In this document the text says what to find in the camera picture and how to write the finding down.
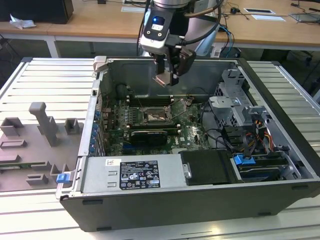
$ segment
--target open computer chassis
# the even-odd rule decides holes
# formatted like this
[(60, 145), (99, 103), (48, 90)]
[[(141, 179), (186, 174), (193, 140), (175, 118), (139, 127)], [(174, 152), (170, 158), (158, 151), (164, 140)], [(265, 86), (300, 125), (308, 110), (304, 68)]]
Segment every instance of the open computer chassis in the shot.
[(72, 187), (63, 175), (57, 191), (81, 229), (269, 216), (318, 195), (319, 156), (252, 67), (199, 59), (164, 88), (150, 58), (97, 58)]

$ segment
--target black box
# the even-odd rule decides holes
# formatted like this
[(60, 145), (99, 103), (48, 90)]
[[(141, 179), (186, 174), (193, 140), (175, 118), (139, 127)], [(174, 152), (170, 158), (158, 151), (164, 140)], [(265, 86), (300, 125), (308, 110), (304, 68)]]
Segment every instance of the black box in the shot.
[(21, 20), (66, 24), (74, 12), (72, 0), (0, 0), (0, 21), (10, 14)]

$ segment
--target motherboard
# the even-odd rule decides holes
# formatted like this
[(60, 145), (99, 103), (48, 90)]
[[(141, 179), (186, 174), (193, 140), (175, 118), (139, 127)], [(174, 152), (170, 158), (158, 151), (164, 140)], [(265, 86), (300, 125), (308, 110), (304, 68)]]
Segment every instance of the motherboard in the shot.
[(178, 154), (210, 149), (192, 98), (114, 100), (102, 110), (107, 156)]

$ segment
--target power supply label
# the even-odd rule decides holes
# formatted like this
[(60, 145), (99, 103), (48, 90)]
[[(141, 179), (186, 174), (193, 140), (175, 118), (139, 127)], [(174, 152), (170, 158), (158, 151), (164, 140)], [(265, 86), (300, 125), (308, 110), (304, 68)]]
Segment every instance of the power supply label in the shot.
[(160, 188), (158, 161), (128, 161), (120, 163), (120, 189)]

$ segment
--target blue latch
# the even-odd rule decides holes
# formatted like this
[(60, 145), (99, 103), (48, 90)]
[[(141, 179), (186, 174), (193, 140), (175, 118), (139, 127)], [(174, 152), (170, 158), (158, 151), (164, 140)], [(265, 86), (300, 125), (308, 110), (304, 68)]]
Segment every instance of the blue latch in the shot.
[(233, 160), (236, 165), (245, 165), (245, 164), (256, 164), (256, 161), (253, 157), (251, 158), (244, 158), (243, 154), (238, 154), (233, 157)]
[(70, 183), (70, 173), (60, 173), (56, 177), (57, 184), (69, 184)]

